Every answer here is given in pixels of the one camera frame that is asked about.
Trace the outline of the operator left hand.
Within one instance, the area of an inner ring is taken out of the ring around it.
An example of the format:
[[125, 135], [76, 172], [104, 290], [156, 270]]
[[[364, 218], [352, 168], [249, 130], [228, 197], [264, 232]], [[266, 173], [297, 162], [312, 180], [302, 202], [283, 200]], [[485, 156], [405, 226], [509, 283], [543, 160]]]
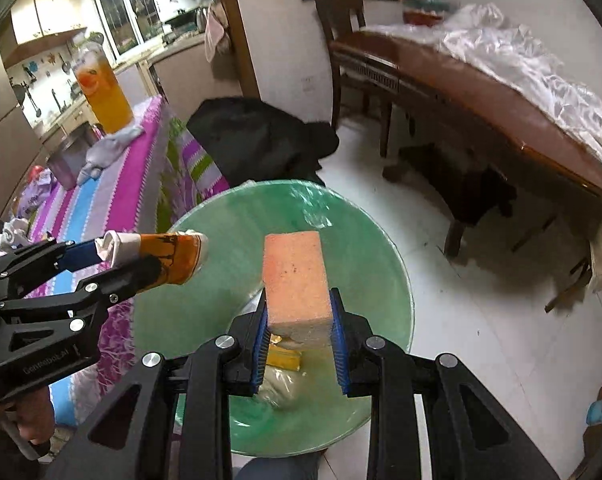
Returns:
[[19, 434], [24, 440], [39, 445], [53, 437], [55, 415], [47, 386], [10, 402], [5, 411], [13, 414]]

